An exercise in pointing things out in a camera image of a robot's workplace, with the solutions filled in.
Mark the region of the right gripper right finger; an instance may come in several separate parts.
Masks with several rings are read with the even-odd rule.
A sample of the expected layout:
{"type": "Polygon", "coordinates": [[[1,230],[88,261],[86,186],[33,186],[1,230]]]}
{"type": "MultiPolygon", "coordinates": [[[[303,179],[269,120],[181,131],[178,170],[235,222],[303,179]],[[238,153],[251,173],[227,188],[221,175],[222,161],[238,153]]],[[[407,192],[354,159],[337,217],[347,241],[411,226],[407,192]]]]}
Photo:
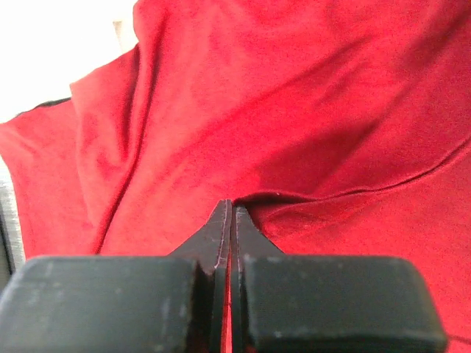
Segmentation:
{"type": "Polygon", "coordinates": [[[235,207],[234,352],[445,352],[425,280],[407,260],[283,253],[235,207]]]}

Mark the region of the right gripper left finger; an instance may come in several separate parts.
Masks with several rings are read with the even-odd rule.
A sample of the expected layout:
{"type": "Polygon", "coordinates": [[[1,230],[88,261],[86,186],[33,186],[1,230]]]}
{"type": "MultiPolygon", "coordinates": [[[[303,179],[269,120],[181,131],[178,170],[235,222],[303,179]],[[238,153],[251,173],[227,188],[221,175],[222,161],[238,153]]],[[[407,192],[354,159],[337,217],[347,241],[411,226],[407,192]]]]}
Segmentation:
{"type": "Polygon", "coordinates": [[[3,352],[223,352],[232,204],[163,257],[36,257],[1,294],[3,352]]]}

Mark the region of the red t-shirt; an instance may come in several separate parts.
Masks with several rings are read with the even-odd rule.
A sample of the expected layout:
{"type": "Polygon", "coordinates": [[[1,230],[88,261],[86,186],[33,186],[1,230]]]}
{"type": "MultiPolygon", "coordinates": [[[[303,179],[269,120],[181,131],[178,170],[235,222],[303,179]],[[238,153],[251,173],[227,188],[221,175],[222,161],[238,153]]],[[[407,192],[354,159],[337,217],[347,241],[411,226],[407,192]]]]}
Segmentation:
{"type": "Polygon", "coordinates": [[[470,3],[139,1],[138,44],[1,125],[24,252],[162,255],[216,203],[382,254],[470,350],[470,3]]]}

